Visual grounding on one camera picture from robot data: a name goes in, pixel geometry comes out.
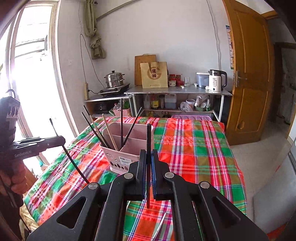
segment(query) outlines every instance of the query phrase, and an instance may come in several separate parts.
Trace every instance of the cutting board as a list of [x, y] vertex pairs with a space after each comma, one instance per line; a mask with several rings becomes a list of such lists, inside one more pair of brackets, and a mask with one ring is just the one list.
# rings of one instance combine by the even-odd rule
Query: cutting board
[[156, 55], [135, 56], [135, 85], [142, 85], [141, 63], [156, 62]]

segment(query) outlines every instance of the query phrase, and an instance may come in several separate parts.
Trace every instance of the window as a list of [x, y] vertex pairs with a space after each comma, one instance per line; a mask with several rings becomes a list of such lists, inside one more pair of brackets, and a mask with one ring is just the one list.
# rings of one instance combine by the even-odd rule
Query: window
[[[54, 61], [56, 11], [56, 1], [31, 1], [0, 40], [0, 62], [4, 63], [1, 94], [12, 88], [21, 102], [16, 141], [21, 137], [55, 136], [50, 118], [66, 145], [74, 138], [73, 125], [62, 104], [65, 101], [60, 98]], [[39, 174], [40, 166], [53, 162], [61, 151], [62, 147], [48, 149], [25, 164]]]

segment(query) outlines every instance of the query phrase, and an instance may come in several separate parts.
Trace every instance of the triangular cutout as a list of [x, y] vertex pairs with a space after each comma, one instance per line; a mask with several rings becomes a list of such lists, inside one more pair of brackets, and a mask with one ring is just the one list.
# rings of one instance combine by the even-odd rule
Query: triangular cutout
[[61, 216], [58, 217], [57, 222], [69, 229], [73, 229], [85, 202], [85, 197], [78, 199], [70, 208], [68, 208]]
[[229, 228], [240, 222], [240, 218], [234, 212], [232, 212], [232, 210], [229, 209], [218, 197], [213, 197], [212, 200], [221, 219], [221, 223], [225, 228]]

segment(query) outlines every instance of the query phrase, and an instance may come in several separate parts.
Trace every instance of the plaid tablecloth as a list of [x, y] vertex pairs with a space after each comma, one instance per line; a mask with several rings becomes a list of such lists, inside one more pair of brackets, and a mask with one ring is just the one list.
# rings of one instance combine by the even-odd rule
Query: plaid tablecloth
[[[124, 118], [126, 123], [133, 120]], [[120, 119], [108, 118], [107, 121]], [[155, 127], [154, 142], [159, 160], [167, 162], [171, 172], [193, 183], [208, 181], [246, 214], [243, 174], [229, 148], [222, 123], [146, 117], [139, 118], [137, 123], [151, 123]], [[105, 128], [102, 118], [96, 120], [96, 125], [100, 130]], [[67, 149], [90, 182], [105, 184], [117, 176], [110, 171], [98, 139], [89, 127]], [[63, 152], [38, 179], [24, 201], [35, 221], [42, 224], [85, 186]], [[174, 240], [170, 201], [151, 199], [150, 203], [147, 209], [146, 200], [130, 202], [123, 240], [151, 240], [165, 213], [157, 240]]]

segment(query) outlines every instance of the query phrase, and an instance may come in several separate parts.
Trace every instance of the metal bolt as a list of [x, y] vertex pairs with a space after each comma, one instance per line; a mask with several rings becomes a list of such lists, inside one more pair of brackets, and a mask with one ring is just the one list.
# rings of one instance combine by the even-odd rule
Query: metal bolt
[[128, 172], [128, 173], [124, 174], [124, 178], [131, 179], [131, 178], [133, 178], [133, 174]]
[[173, 174], [172, 172], [167, 172], [167, 173], [165, 174], [165, 177], [166, 177], [166, 178], [173, 178], [173, 177], [174, 177], [174, 174]]
[[89, 189], [91, 189], [91, 190], [95, 190], [95, 189], [97, 189], [98, 188], [98, 184], [97, 183], [90, 183], [89, 184]]
[[208, 188], [210, 187], [210, 185], [209, 185], [208, 182], [202, 182], [202, 183], [200, 184], [200, 186], [201, 186], [202, 188], [204, 188], [204, 189], [208, 189]]

